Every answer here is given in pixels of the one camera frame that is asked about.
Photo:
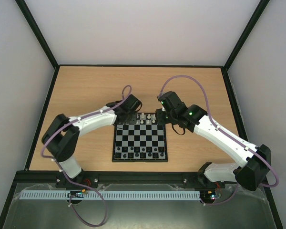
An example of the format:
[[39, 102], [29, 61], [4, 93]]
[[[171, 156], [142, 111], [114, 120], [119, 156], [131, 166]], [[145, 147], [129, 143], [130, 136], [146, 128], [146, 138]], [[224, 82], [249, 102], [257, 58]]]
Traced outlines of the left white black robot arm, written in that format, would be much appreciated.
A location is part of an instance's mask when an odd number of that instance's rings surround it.
[[99, 110], [81, 116], [66, 117], [59, 114], [41, 139], [41, 155], [46, 158], [44, 150], [47, 149], [51, 153], [49, 158], [56, 161], [60, 170], [69, 178], [74, 179], [82, 172], [82, 167], [73, 155], [78, 138], [105, 126], [135, 124], [141, 107], [140, 100], [128, 97], [124, 101], [108, 103]]

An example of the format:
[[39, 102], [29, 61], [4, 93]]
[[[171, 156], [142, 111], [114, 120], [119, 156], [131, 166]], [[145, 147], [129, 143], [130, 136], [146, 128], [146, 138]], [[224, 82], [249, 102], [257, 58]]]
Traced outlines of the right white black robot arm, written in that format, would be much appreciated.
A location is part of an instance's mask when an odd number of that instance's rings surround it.
[[160, 125], [178, 125], [212, 142], [233, 160], [233, 163], [210, 163], [198, 175], [199, 183], [208, 187], [216, 181], [237, 182], [243, 188], [255, 191], [262, 184], [271, 164], [271, 150], [266, 145], [255, 146], [234, 135], [216, 121], [210, 121], [203, 108], [192, 105], [183, 106], [177, 111], [160, 108], [155, 111]]

